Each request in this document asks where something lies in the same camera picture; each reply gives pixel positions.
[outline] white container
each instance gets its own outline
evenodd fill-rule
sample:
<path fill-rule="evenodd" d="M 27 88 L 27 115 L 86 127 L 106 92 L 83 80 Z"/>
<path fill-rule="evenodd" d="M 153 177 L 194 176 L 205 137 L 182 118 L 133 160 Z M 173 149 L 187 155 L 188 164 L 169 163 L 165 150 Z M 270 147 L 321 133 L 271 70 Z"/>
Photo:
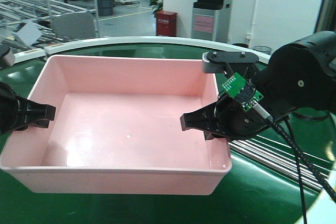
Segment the white container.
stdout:
<path fill-rule="evenodd" d="M 52 56 L 28 98 L 55 120 L 13 132 L 1 169 L 39 193 L 211 194 L 228 143 L 183 132 L 180 116 L 217 94 L 200 60 Z"/>

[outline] red box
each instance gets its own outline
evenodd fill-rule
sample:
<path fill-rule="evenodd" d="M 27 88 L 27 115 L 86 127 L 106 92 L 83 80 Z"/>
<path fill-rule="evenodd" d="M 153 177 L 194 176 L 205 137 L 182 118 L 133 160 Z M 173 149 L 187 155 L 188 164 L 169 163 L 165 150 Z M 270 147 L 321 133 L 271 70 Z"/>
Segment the red box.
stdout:
<path fill-rule="evenodd" d="M 177 13 L 160 10 L 156 15 L 156 35 L 176 37 Z"/>

